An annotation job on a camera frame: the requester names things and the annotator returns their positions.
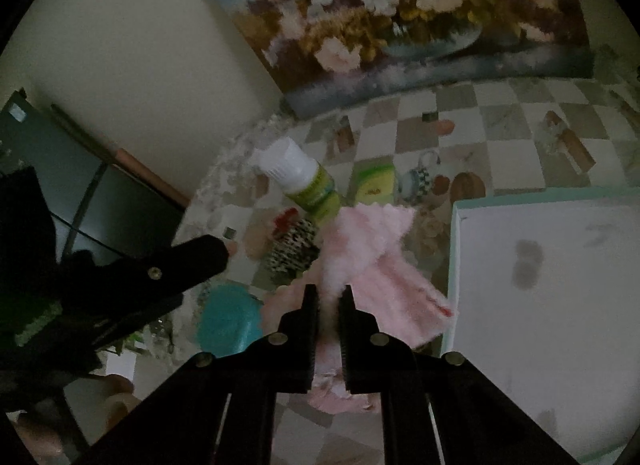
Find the teal sponge cloth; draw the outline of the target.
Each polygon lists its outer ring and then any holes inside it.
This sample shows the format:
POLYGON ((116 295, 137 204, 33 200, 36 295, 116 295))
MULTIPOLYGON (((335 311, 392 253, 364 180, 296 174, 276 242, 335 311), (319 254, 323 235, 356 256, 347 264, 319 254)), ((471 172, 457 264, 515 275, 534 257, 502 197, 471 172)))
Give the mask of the teal sponge cloth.
POLYGON ((215 357, 243 352, 262 338, 262 303, 240 284, 219 284, 208 291, 196 340, 215 357))

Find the pink fluffy cloth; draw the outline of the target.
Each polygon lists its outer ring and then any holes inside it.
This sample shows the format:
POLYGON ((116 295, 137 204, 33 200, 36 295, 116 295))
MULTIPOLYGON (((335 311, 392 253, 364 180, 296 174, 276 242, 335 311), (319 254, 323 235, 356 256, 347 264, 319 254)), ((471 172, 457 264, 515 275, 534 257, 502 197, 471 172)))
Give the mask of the pink fluffy cloth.
POLYGON ((286 312, 302 305, 305 287, 317 287, 320 338, 308 403, 326 414, 374 413, 376 393, 355 395, 345 386, 337 338, 338 300, 352 289, 356 308, 376 318, 382 332, 420 348, 444 333, 454 308, 402 253, 416 211, 395 205, 344 207, 320 231, 319 257, 301 277, 279 287, 262 306, 262 331, 276 330, 286 312))

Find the leopard print scrunchie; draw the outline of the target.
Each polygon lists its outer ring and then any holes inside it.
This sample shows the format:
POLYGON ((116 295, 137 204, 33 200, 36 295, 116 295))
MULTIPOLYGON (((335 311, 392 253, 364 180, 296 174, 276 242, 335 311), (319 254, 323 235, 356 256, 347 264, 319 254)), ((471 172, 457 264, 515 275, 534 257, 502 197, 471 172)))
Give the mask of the leopard print scrunchie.
POLYGON ((314 243, 317 233, 314 222, 299 219, 276 238, 267 256, 267 268, 274 284, 291 282, 310 268, 320 253, 314 243))

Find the green tissue pack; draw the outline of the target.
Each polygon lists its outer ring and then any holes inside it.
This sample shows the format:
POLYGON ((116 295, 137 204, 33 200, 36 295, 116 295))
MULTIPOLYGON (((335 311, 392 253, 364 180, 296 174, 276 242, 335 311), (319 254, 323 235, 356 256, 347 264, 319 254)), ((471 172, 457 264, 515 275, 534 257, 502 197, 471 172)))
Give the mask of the green tissue pack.
POLYGON ((355 184, 355 204, 387 205, 396 202, 397 172, 393 165, 379 165, 361 171, 355 184))

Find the dark cabinet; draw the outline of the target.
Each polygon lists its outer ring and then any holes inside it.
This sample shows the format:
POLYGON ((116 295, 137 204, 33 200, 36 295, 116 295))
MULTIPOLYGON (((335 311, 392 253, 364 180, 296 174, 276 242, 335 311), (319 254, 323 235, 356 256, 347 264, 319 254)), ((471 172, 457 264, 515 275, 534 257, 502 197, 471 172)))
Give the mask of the dark cabinet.
POLYGON ((1 173, 32 167, 56 231, 56 255, 107 265, 167 248, 186 207, 90 151, 15 91, 1 111, 1 173))

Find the white teal-rimmed tray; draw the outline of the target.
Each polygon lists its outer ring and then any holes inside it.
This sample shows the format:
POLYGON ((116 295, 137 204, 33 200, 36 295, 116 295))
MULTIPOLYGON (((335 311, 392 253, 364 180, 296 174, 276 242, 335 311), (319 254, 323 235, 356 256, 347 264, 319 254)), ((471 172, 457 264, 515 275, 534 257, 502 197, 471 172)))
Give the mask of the white teal-rimmed tray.
POLYGON ((452 211, 457 351, 583 464, 639 426, 639 192, 556 188, 452 211))

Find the checkered patterned tablecloth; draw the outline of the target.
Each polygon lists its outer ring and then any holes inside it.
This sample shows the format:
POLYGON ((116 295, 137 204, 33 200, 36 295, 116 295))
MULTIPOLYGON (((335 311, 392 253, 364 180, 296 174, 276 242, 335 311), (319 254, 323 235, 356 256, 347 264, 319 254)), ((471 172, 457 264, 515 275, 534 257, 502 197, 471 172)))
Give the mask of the checkered patterned tablecloth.
MULTIPOLYGON (((223 147, 186 210, 175 243, 196 234, 221 235, 227 226, 236 237, 280 208, 293 206, 270 183, 256 197, 258 148, 289 136, 309 156, 322 162, 346 199, 355 195, 364 170, 394 165, 402 175, 428 167, 430 173, 454 179, 470 172, 480 177, 487 195, 514 195, 552 188, 620 188, 639 186, 639 139, 624 112, 639 112, 638 96, 628 84, 601 84, 594 79, 515 78, 462 82, 389 96, 366 105, 311 120, 264 119, 246 126, 223 147), (574 130, 596 160, 589 171, 578 167, 560 139, 541 123, 554 112, 574 130), (346 116, 355 145, 341 152, 337 128, 346 116)), ((186 302, 169 313, 175 348, 169 335, 144 329, 151 352, 125 350, 122 357, 105 352, 98 374, 130 378, 134 395, 143 400, 194 355, 194 329, 209 284, 238 283, 257 299, 277 287, 267 277, 264 260, 250 260, 246 249, 231 260, 223 277, 213 277, 186 293, 186 302)), ((382 419, 376 414, 323 414, 302 397, 280 395, 276 404, 273 464, 383 464, 382 419)))

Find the white green pill bottle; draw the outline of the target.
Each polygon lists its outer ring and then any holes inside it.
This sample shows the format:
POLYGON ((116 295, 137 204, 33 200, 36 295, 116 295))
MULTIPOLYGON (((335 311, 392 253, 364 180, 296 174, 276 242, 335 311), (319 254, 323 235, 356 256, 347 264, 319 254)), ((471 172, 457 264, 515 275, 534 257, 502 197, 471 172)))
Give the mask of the white green pill bottle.
POLYGON ((331 175, 288 136, 259 154, 258 167, 318 225, 334 218, 342 207, 331 175))

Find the floral oil painting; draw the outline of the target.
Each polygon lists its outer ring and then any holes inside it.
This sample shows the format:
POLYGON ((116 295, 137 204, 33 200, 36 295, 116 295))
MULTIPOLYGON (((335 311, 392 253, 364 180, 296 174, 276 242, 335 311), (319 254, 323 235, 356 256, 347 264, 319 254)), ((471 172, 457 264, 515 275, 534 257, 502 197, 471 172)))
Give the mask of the floral oil painting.
POLYGON ((578 0, 215 1, 300 118, 435 84, 593 71, 578 0))

